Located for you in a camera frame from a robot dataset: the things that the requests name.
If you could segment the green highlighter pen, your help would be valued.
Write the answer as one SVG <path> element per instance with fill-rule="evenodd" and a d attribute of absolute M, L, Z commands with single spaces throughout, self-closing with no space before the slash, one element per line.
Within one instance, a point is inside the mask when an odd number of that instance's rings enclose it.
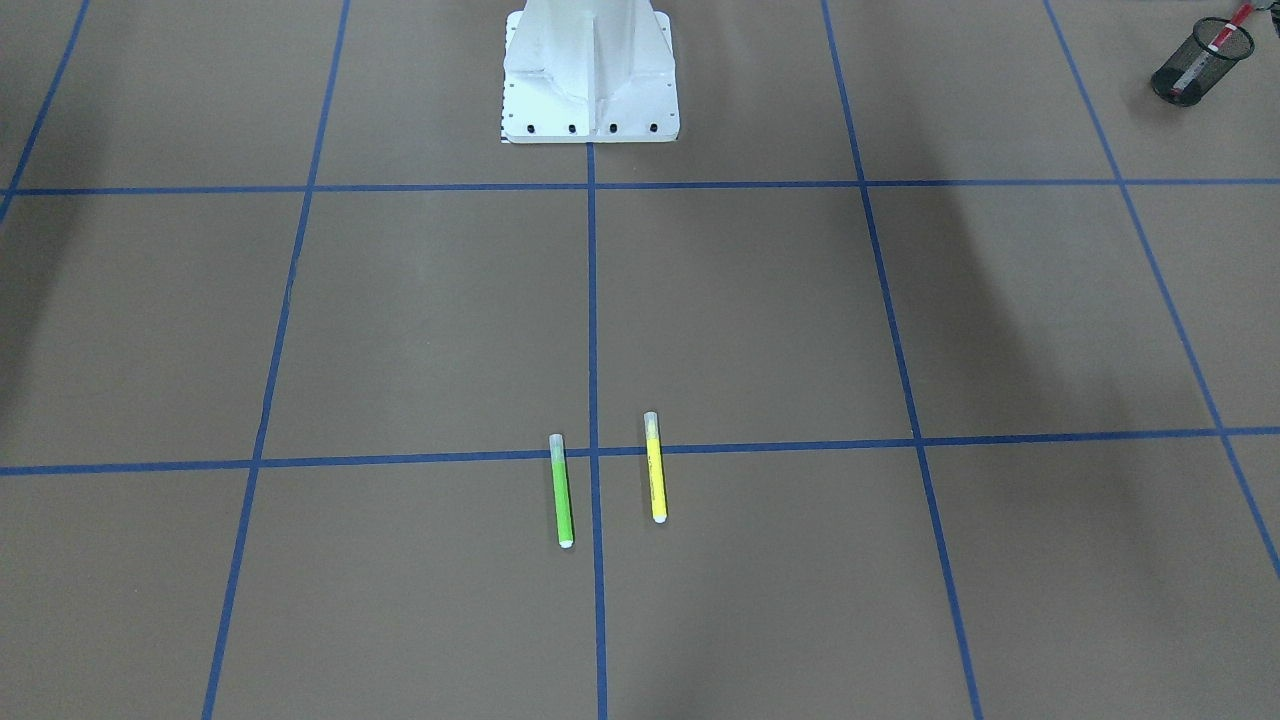
<path fill-rule="evenodd" d="M 564 437 L 559 433 L 550 434 L 548 448 L 557 542 L 561 548 L 571 550 L 575 546 L 575 525 Z"/>

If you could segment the yellow highlighter pen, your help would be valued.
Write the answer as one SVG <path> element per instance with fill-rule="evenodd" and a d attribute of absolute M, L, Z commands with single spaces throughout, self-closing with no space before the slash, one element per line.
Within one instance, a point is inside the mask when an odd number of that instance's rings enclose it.
<path fill-rule="evenodd" d="M 669 518 L 666 495 L 666 474 L 663 466 L 660 425 L 657 411 L 643 415 L 646 451 L 646 473 L 649 487 L 650 514 L 655 524 L 666 524 Z"/>

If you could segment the brown paper table mat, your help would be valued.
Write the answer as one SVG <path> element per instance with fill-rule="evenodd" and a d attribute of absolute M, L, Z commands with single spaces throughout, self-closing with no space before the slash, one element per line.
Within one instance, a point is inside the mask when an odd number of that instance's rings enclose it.
<path fill-rule="evenodd" d="M 5 719 L 1277 716 L 1265 14 L 663 1 L 518 146 L 516 8 L 3 4 Z"/>

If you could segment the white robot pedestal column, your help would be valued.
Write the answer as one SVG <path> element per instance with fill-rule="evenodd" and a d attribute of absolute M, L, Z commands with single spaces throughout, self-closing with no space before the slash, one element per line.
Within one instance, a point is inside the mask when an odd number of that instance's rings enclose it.
<path fill-rule="evenodd" d="M 506 17 L 503 72 L 507 143 L 680 137 L 672 20 L 649 1 L 527 1 Z"/>

